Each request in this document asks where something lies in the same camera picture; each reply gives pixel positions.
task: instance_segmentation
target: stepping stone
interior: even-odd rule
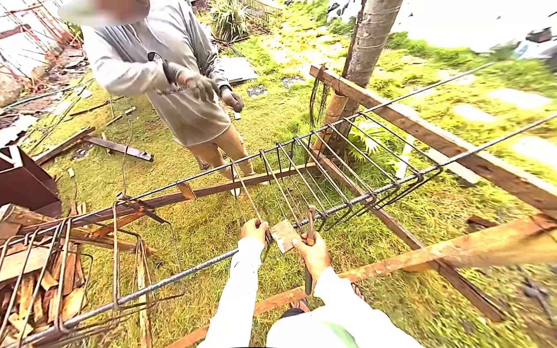
[[[475,108],[470,104],[458,104],[453,107],[453,112],[460,115],[467,121],[475,122],[495,122],[496,118],[484,112],[481,109]]]
[[[443,153],[434,149],[427,150],[425,154],[427,154],[429,157],[431,157],[431,159],[433,159],[437,163],[446,162],[449,158]],[[468,168],[465,168],[464,166],[462,166],[457,162],[453,162],[451,164],[445,165],[444,167],[447,170],[452,171],[456,175],[459,175],[460,178],[465,180],[465,182],[468,183],[469,185],[475,185],[482,179],[478,174],[474,173],[472,170],[469,170]]]
[[[519,138],[511,148],[525,157],[557,170],[557,145],[537,136]]]
[[[406,62],[408,64],[424,64],[427,63],[426,59],[421,57],[414,57],[414,56],[403,56],[400,59],[402,62]]]
[[[552,100],[536,93],[518,91],[510,88],[498,89],[487,93],[487,95],[506,103],[515,104],[518,108],[525,110],[542,107]]]

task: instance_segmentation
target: green grass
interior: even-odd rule
[[[273,146],[277,140],[287,140],[308,131],[308,100],[313,85],[308,75],[310,62],[326,63],[329,69],[341,71],[350,38],[346,35],[329,34],[333,41],[316,41],[317,37],[328,35],[317,29],[320,24],[316,20],[323,18],[324,9],[325,4],[320,2],[293,4],[285,12],[286,22],[273,34],[252,37],[235,45],[237,50],[256,65],[260,74],[255,81],[235,87],[243,96],[245,107],[241,113],[242,120],[234,124],[242,133],[245,146],[250,153]],[[330,45],[338,43],[343,47],[342,50],[337,50],[336,46],[330,48]],[[463,71],[487,60],[467,50],[432,48],[423,42],[413,42],[404,34],[393,35],[387,45],[390,50],[380,57],[379,68],[375,70],[369,85],[369,88],[387,98],[438,81],[438,69]],[[405,54],[421,56],[429,59],[429,62],[413,65],[400,62],[399,59]],[[281,78],[296,74],[308,80],[306,83],[292,86],[289,90],[285,89],[281,84]],[[472,85],[447,84],[438,88],[436,94],[423,100],[407,99],[405,102],[419,111],[422,117],[476,144],[493,139],[520,124],[536,120],[557,109],[557,78],[548,72],[542,63],[499,63],[480,72],[477,77]],[[259,84],[263,84],[269,93],[255,98],[248,97],[246,89]],[[553,98],[554,101],[544,110],[516,110],[486,97],[487,91],[499,87],[539,92]],[[85,109],[108,98],[108,94],[96,83],[90,84],[89,89],[93,91],[93,96],[82,99],[71,111]],[[491,126],[467,125],[449,115],[453,104],[459,102],[477,105],[484,111],[496,115],[500,121]],[[109,107],[62,121],[36,152],[57,144],[86,125],[95,126],[96,134],[105,132],[108,139],[125,143],[129,120],[132,126],[131,146],[151,152],[155,160],[147,162],[127,157],[125,172],[128,194],[139,194],[198,173],[194,157],[173,141],[169,130],[159,120],[148,99],[145,96],[136,96],[131,98],[131,103],[137,110],[128,119],[123,118],[110,126],[106,126],[111,119]],[[116,103],[116,113],[127,108],[128,105],[123,99]],[[44,118],[36,127],[47,126],[56,120],[54,117]],[[557,143],[557,120],[534,130],[533,133]],[[35,140],[40,135],[40,131],[36,131],[32,139]],[[26,148],[31,145],[31,142],[27,143]],[[557,185],[557,172],[515,157],[506,145],[496,146],[491,152],[546,177]],[[270,154],[269,159],[275,165],[273,154]],[[73,200],[75,190],[73,180],[66,174],[68,168],[73,168],[76,172],[79,187],[76,200],[86,201],[88,209],[99,209],[110,206],[115,195],[122,189],[121,161],[121,154],[109,155],[103,148],[94,147],[86,158],[71,161],[68,152],[58,156],[45,167],[51,175],[59,177],[57,184],[66,207],[64,211],[67,210],[67,203]],[[422,159],[416,156],[413,161],[417,165],[425,165]],[[258,171],[263,170],[263,164],[259,161],[254,162],[254,166]],[[357,167],[361,169],[364,178],[374,182],[380,181],[379,175],[363,166]],[[220,176],[212,174],[194,180],[192,186],[197,188],[221,180]],[[290,184],[289,180],[285,183],[286,186],[296,186]],[[169,189],[161,194],[173,192],[174,189]],[[251,188],[251,194],[270,223],[283,219],[270,188]],[[336,195],[329,198],[333,202],[338,199]],[[242,194],[238,199],[244,218],[252,218],[252,209],[245,195]],[[298,212],[303,211],[303,204],[297,208]],[[471,215],[506,222],[533,214],[530,207],[487,182],[466,188],[450,173],[443,173],[430,181],[419,191],[389,207],[389,211],[426,244],[467,233],[465,220]],[[182,268],[197,265],[234,248],[239,226],[243,222],[236,200],[228,193],[166,206],[159,208],[157,212],[172,222],[178,234]],[[154,281],[178,271],[168,227],[146,217],[127,227],[140,233],[150,247],[159,250],[150,259]],[[324,238],[330,250],[332,265],[337,271],[345,271],[408,251],[403,241],[369,214],[337,226],[326,232]],[[107,303],[111,300],[112,252],[89,246],[84,251],[94,257],[89,286],[90,306]],[[134,259],[130,255],[122,256],[123,294],[133,287],[133,265]],[[533,266],[527,267],[527,270],[535,280],[554,287],[557,291],[556,278],[546,267]],[[521,286],[521,274],[505,267],[492,267],[489,275],[474,269],[462,272],[485,292],[507,302],[513,308],[507,321],[492,323],[483,319],[464,297],[432,271],[396,272],[368,280],[361,285],[373,307],[386,312],[395,325],[427,347],[533,347],[537,344],[546,346],[539,341],[539,337],[530,336],[531,331],[541,332],[550,329],[551,325],[543,319],[537,304],[520,296],[521,290],[518,287]],[[223,261],[186,278],[179,284],[161,290],[160,296],[178,294],[182,290],[186,295],[152,308],[154,345],[163,347],[207,324],[216,310],[227,277],[228,262]],[[259,269],[258,299],[289,290],[293,285],[301,285],[302,282],[303,270],[298,257],[293,253],[280,255],[277,249],[273,248]],[[557,314],[557,292],[554,302]],[[284,306],[255,317],[252,345],[264,345],[267,330],[286,308],[287,306]],[[139,344],[138,333],[137,318],[133,316],[123,321],[118,329],[104,338],[104,341],[97,337],[92,339],[89,345],[106,346],[108,343],[112,347],[135,346]]]

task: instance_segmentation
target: shrub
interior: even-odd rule
[[[238,0],[218,0],[210,12],[214,36],[227,42],[248,36],[246,14]]]

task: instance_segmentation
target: work glove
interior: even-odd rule
[[[220,98],[225,102],[225,104],[229,105],[233,108],[235,112],[242,112],[242,108],[244,107],[244,101],[239,94],[232,91],[228,86],[221,86],[220,88]]]
[[[211,102],[214,99],[214,93],[220,95],[219,86],[207,77],[183,67],[176,63],[164,62],[166,79],[170,83],[177,83],[180,87],[190,89],[197,99],[201,101]]]

